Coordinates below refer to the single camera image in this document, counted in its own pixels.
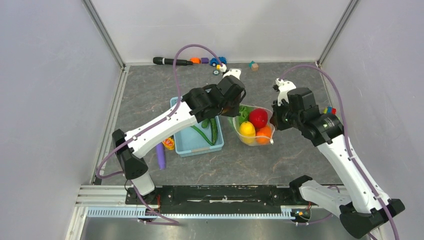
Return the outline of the green toy bean pod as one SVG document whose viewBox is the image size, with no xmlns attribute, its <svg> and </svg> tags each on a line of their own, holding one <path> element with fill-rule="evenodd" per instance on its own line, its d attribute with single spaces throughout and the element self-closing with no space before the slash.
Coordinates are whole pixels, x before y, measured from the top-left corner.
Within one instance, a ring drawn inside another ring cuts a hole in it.
<svg viewBox="0 0 424 240">
<path fill-rule="evenodd" d="M 210 146 L 213 146 L 214 144 L 209 140 L 209 138 L 205 135 L 205 133 L 197 128 L 196 126 L 191 126 L 192 129 L 194 129 Z"/>
</svg>

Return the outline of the green toy cucumber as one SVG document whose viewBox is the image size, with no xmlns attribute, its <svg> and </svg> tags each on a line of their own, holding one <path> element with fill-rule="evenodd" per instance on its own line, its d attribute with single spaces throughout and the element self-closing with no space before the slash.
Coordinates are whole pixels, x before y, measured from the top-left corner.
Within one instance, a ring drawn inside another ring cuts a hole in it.
<svg viewBox="0 0 424 240">
<path fill-rule="evenodd" d="M 218 139 L 218 126 L 215 118 L 210 119 L 211 144 L 214 146 Z"/>
</svg>

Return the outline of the red toy apple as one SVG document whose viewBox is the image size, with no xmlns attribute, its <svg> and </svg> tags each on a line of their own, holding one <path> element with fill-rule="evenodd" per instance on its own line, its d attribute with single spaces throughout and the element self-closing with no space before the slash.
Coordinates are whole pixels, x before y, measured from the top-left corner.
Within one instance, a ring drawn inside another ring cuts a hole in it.
<svg viewBox="0 0 424 240">
<path fill-rule="evenodd" d="M 262 108 L 255 108 L 249 113 L 248 121 L 256 129 L 264 128 L 268 123 L 268 112 Z"/>
</svg>

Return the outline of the yellow toy lemon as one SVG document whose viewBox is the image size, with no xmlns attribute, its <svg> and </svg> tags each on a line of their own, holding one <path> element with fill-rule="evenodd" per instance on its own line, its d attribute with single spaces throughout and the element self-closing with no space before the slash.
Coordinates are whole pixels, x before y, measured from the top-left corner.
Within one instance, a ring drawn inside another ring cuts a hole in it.
<svg viewBox="0 0 424 240">
<path fill-rule="evenodd" d="M 243 143 L 247 145 L 253 144 L 256 137 L 256 129 L 255 126 L 249 122 L 243 122 L 239 127 L 240 139 Z"/>
</svg>

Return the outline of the clear dotted zip top bag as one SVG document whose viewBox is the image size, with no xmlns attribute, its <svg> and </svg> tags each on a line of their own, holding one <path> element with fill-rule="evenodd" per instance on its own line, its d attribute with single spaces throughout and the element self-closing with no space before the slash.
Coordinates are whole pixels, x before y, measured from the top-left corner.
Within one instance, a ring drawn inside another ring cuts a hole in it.
<svg viewBox="0 0 424 240">
<path fill-rule="evenodd" d="M 229 121 L 239 140 L 247 146 L 274 143 L 275 127 L 271 124 L 272 111 L 263 107 L 241 104 L 239 114 Z"/>
</svg>

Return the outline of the orange toy fruit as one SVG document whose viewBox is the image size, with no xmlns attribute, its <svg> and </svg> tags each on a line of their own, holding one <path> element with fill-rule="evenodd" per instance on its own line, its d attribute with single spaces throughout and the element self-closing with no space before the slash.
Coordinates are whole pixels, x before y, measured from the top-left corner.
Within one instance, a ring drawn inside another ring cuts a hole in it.
<svg viewBox="0 0 424 240">
<path fill-rule="evenodd" d="M 256 142 L 260 145 L 267 145 L 270 143 L 272 138 L 272 129 L 269 125 L 259 128 L 256 131 Z"/>
</svg>

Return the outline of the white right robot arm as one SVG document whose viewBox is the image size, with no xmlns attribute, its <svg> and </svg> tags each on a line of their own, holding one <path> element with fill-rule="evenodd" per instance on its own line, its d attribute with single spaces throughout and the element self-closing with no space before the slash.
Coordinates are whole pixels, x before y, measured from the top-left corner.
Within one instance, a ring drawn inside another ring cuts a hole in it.
<svg viewBox="0 0 424 240">
<path fill-rule="evenodd" d="M 303 175 L 289 183 L 289 199 L 319 205 L 339 218 L 345 230 L 360 239 L 391 221 L 406 208 L 400 199 L 389 197 L 374 181 L 346 136 L 339 118 L 321 113 L 313 92 L 307 87 L 274 85 L 278 92 L 272 104 L 270 123 L 277 130 L 295 128 L 327 158 L 347 194 L 338 193 Z"/>
</svg>

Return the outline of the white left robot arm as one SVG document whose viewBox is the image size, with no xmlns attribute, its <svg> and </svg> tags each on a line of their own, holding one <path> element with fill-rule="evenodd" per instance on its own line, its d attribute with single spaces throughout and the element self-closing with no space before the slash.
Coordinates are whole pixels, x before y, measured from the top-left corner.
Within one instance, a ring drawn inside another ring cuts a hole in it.
<svg viewBox="0 0 424 240">
<path fill-rule="evenodd" d="M 127 132 L 118 129 L 112 134 L 123 174 L 145 204 L 156 200 L 157 190 L 144 156 L 166 138 L 203 120 L 219 115 L 236 117 L 246 96 L 240 78 L 241 70 L 231 68 L 219 83 L 191 89 L 169 111 L 145 125 Z"/>
</svg>

